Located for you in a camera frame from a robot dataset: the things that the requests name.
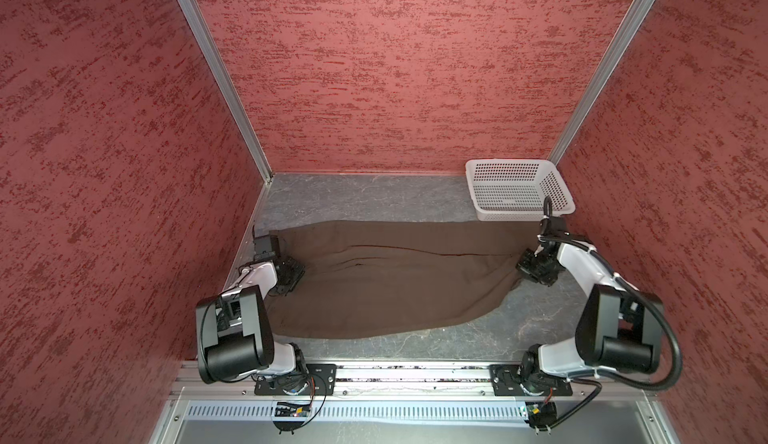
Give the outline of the brown corduroy trousers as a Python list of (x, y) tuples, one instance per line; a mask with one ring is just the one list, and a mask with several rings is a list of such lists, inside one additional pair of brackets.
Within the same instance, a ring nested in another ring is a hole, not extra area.
[(266, 300), (275, 333), (359, 339), (462, 324), (498, 308), (537, 244), (535, 222), (326, 221), (277, 230), (304, 265)]

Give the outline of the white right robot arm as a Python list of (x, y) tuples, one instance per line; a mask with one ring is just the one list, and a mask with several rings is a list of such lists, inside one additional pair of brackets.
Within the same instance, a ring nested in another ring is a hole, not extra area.
[(533, 345), (524, 354), (517, 381), (527, 392), (589, 376), (644, 391), (666, 390), (679, 381), (682, 351), (661, 300), (629, 283), (593, 245), (546, 238), (523, 252), (517, 269), (547, 286), (567, 271), (587, 295), (572, 338)]

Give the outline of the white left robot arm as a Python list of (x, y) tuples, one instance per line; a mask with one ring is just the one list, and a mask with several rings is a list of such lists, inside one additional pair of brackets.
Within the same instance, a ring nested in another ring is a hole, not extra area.
[(279, 282), (272, 261), (250, 264), (229, 288), (195, 308), (197, 366), (206, 384), (263, 381), (270, 392), (301, 395), (312, 383), (302, 351), (279, 343), (265, 298)]

